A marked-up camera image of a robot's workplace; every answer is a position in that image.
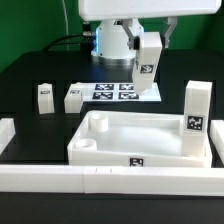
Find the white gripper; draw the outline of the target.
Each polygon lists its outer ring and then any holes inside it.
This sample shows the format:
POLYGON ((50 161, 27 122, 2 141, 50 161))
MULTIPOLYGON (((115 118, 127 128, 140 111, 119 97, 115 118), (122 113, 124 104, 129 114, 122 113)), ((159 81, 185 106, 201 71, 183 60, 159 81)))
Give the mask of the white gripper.
POLYGON ((86 21, 122 19, 129 49, 138 50, 140 38, 131 30, 133 18, 167 17, 162 42, 163 47, 168 48, 178 21, 174 16, 215 14, 221 4, 222 0, 78 0, 78 9, 86 21))

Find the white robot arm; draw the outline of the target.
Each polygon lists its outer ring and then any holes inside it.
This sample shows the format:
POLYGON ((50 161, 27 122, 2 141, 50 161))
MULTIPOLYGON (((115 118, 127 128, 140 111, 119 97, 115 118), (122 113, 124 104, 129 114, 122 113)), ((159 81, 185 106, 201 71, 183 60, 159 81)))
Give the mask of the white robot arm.
POLYGON ((80 17, 100 21, 92 57, 102 63, 129 64, 135 55, 141 64, 155 64, 163 48, 159 32, 145 32, 139 19, 168 19, 165 42, 178 16, 214 14, 222 0, 78 0, 80 17))

